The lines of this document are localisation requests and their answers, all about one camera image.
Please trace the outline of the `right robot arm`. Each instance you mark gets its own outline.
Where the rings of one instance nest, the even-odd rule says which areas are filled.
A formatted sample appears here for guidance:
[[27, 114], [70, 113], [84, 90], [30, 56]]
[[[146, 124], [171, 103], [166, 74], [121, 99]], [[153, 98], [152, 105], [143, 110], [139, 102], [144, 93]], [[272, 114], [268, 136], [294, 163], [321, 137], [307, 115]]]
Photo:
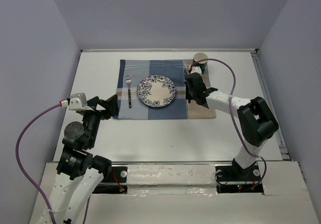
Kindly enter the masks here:
[[[279, 124], [266, 101], [261, 97], [239, 98], [213, 87], [206, 88], [198, 73], [186, 75], [185, 84], [188, 101], [193, 100], [200, 106], [219, 110], [231, 116], [242, 147], [233, 159], [228, 174], [237, 180], [244, 179], [259, 158], [263, 145], [279, 129]], [[237, 128], [236, 119], [241, 129]]]

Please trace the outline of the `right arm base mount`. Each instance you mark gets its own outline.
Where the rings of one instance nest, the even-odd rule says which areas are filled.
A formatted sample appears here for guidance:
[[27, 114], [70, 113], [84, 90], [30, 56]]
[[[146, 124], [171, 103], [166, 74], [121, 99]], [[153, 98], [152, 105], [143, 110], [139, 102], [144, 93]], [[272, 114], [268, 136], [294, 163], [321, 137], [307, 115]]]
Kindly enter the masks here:
[[232, 166], [219, 165], [215, 167], [214, 179], [217, 183], [218, 194], [232, 193], [264, 193], [263, 185], [259, 183], [254, 185], [261, 179], [258, 165], [254, 165], [248, 174], [241, 177], [233, 176], [229, 171]]

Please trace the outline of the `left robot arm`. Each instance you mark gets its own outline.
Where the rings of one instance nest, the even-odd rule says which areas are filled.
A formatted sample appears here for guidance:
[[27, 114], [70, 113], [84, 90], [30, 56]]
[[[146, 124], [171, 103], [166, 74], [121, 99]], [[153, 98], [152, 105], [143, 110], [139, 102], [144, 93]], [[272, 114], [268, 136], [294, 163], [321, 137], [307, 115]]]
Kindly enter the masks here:
[[82, 121], [71, 122], [64, 129], [55, 183], [50, 196], [44, 198], [46, 207], [39, 223], [75, 223], [95, 187], [108, 180], [112, 171], [109, 159], [93, 156], [88, 150], [95, 145], [100, 122], [118, 115], [117, 95], [103, 100], [77, 93], [59, 106], [82, 115]]

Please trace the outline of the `blue floral plate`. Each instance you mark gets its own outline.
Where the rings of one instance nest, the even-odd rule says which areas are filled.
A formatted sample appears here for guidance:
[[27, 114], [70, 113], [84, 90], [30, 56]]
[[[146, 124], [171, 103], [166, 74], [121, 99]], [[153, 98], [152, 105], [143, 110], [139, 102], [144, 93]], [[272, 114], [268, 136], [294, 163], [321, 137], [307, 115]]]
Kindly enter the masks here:
[[176, 96], [174, 82], [163, 75], [151, 75], [144, 78], [137, 86], [138, 99], [148, 107], [164, 107]]

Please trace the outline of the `blue beige plaid cloth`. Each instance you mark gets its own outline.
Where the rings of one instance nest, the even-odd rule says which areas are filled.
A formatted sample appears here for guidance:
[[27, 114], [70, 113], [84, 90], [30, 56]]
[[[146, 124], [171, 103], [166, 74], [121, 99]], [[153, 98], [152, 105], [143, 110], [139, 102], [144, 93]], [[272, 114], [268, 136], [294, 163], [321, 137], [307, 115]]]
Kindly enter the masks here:
[[[216, 111], [186, 100], [185, 74], [192, 64], [187, 60], [120, 60], [116, 94], [118, 96], [119, 120], [187, 120], [214, 119]], [[128, 107], [126, 75], [131, 76], [131, 103]], [[137, 97], [137, 86], [150, 75], [163, 75], [176, 86], [176, 96], [167, 106], [154, 108], [144, 105]]]

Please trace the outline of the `dark green mug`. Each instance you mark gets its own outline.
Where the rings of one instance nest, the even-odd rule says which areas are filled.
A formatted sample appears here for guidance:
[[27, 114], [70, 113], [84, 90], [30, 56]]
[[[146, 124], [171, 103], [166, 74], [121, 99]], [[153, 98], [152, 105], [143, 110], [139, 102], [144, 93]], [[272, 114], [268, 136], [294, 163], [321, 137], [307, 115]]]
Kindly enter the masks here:
[[208, 63], [208, 56], [205, 53], [196, 53], [193, 57], [193, 66], [200, 66], [202, 70], [202, 74], [205, 73], [207, 63]]

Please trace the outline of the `steel fork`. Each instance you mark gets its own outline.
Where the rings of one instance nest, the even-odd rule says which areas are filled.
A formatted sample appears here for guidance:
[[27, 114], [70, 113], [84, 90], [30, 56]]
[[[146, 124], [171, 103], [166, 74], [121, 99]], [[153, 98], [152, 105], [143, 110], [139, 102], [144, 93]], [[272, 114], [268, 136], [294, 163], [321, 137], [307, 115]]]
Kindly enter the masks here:
[[126, 75], [127, 93], [128, 93], [128, 107], [132, 108], [131, 103], [131, 76]]

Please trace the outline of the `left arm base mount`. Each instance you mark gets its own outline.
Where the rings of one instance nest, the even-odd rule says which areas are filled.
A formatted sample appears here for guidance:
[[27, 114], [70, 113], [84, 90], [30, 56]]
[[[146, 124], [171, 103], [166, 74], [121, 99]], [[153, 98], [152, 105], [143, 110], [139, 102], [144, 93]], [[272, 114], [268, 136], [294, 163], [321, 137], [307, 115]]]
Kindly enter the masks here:
[[93, 194], [127, 194], [127, 166], [113, 166], [108, 177], [94, 188]]

